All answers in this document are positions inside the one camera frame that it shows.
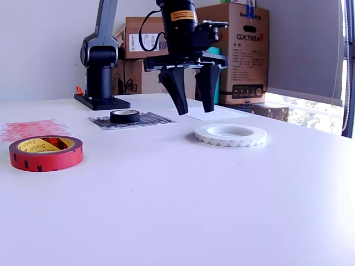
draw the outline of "double-sided tape roll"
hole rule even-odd
[[[267,133],[253,126],[206,125],[196,129],[195,137],[206,144],[223,147],[251,147],[267,141]]]
[[[12,143],[9,151],[11,165],[29,172],[70,168],[84,158],[82,141],[66,136],[29,137]]]
[[[113,124],[133,124],[140,121],[140,114],[135,110],[117,110],[110,113]]]

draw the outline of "window frame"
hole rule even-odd
[[[344,119],[347,115],[347,111],[349,110],[349,119],[348,124],[345,130],[342,133],[344,137],[353,137],[354,130],[354,119],[355,119],[355,42],[354,42],[354,0],[344,0],[347,5],[347,18],[348,18],[348,36],[349,36],[349,64],[350,64],[350,95],[346,95],[350,97],[350,105],[348,105],[347,100],[344,104]]]

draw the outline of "cardboard box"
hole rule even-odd
[[[123,88],[123,67],[124,60],[119,60],[113,69],[113,95],[122,95]],[[162,83],[159,82],[160,71],[145,72],[143,61],[129,60],[125,67],[126,83],[131,80],[127,94],[150,94],[168,93]],[[195,99],[195,69],[185,69],[185,92],[186,97]]]
[[[256,0],[221,0],[221,4],[234,3],[234,4],[245,4],[256,7]]]
[[[125,58],[144,59],[146,57],[155,57],[158,55],[168,54],[168,46],[166,45],[166,40],[163,35],[160,36],[159,45],[155,51],[143,51],[138,39],[139,30],[143,21],[143,17],[126,18],[126,28],[123,34]],[[143,43],[146,49],[153,48],[155,40],[160,32],[164,32],[163,19],[161,17],[150,17],[145,22],[142,30]]]
[[[229,67],[221,73],[220,103],[227,105],[265,102],[268,76],[269,12],[254,8],[247,18],[246,6],[218,4],[197,9],[200,21],[228,21],[220,29],[221,54],[228,55]]]

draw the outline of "teal object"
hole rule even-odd
[[[209,54],[220,54],[221,49],[218,47],[211,47],[206,51]],[[215,104],[218,104],[220,102],[220,77],[217,79],[217,85],[216,85],[216,94],[215,94]]]

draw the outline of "white wall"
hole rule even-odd
[[[218,0],[196,0],[197,6]],[[0,1],[0,103],[73,97],[84,84],[83,38],[94,31],[99,0]],[[125,17],[146,16],[155,0],[119,0]]]

